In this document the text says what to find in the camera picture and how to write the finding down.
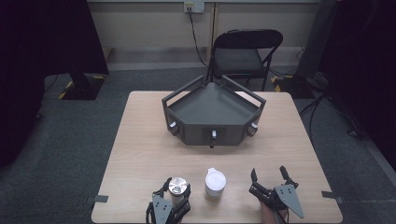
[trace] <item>black curtain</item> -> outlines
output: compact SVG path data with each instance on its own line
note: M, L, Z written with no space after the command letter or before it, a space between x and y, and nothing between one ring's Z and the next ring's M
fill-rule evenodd
M0 30L1 167L34 125L46 76L108 71L86 0L3 0Z
M295 75L313 78L318 71L338 2L337 0L321 0L319 2L318 11Z
M396 1L344 0L320 71L334 100L362 126L396 170Z

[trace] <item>white cup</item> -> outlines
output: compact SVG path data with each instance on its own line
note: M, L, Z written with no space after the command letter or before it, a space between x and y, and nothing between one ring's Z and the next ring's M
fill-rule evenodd
M209 196L219 197L224 191L226 182L225 175L222 172L210 168L207 170L205 179L205 191Z

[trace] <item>wall baseboard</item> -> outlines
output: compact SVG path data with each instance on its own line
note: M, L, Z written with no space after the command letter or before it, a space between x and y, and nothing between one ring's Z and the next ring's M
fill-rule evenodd
M301 50L301 47L278 48L271 65L297 66L299 60L296 56L301 56ZM199 51L207 64L206 48L199 48ZM107 67L109 70L145 70L205 66L200 62L195 48L113 48L107 57Z

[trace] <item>chair backrest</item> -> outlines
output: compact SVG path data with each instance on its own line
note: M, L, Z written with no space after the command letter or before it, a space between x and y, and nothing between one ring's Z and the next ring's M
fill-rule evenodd
M283 35L277 30L231 30L216 38L213 49L277 49Z

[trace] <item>electrical outlet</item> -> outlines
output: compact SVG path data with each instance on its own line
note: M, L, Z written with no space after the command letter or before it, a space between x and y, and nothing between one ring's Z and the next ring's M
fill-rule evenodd
M205 2L194 2L193 12L204 13L205 12Z
M184 2L184 12L194 12L194 3L193 2Z

